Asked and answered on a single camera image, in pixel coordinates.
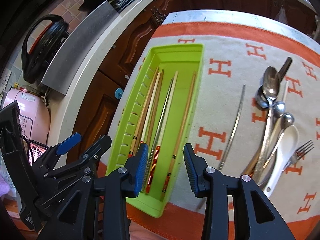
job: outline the power socket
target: power socket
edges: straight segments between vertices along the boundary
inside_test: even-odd
[[[8,68],[4,68],[0,82],[2,84],[6,85],[9,80],[10,75],[11,75],[11,70],[9,70]]]
[[[2,100],[4,89],[5,89],[5,85],[0,83],[0,100]]]

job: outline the pink appliance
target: pink appliance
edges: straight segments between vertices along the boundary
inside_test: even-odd
[[[27,90],[11,89],[5,98],[3,107],[15,100],[20,108],[20,125],[23,135],[28,140],[46,144],[50,128],[50,115],[44,102],[39,97],[28,93]]]

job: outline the black electric kettle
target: black electric kettle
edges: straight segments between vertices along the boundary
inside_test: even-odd
[[[50,20],[52,23],[39,35],[28,53],[29,36],[44,20]],[[25,81],[33,84],[44,76],[53,57],[68,38],[68,28],[69,24],[61,16],[55,14],[43,16],[31,27],[23,41],[21,52],[22,72]]]

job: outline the fork tines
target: fork tines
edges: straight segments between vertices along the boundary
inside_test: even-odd
[[[305,156],[308,152],[310,152],[313,149],[313,142],[312,140],[307,141],[305,144],[303,144],[301,147],[299,147],[296,150],[297,158],[300,160],[303,156]]]

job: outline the green basket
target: green basket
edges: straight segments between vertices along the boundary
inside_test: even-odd
[[[196,107],[200,79],[202,76],[202,56],[202,44],[175,44],[153,47],[150,49],[132,87],[127,104],[121,116],[115,139],[112,143],[111,155],[109,158],[106,175],[110,174],[115,169],[124,166],[128,158],[130,145],[135,131],[135,125],[138,122],[143,102],[145,100],[145,95],[148,92],[154,71],[156,67],[159,66],[159,71],[164,69],[164,76],[156,112],[155,124],[152,130],[150,143],[152,145],[152,140],[156,133],[156,128],[160,119],[170,80],[174,76],[175,71],[178,71],[178,79],[174,90],[167,124],[164,130],[164,137],[150,192],[149,194],[140,193],[137,198],[126,199],[126,201],[132,206],[156,218],[162,215],[164,207],[170,199],[183,156],[183,147],[187,143],[194,110]],[[174,168],[165,193],[165,197],[161,201],[162,187],[169,170],[173,149],[180,130],[194,71],[196,71],[196,81],[187,120],[182,133],[182,140],[180,142],[179,151],[177,153],[177,158],[174,163]]]

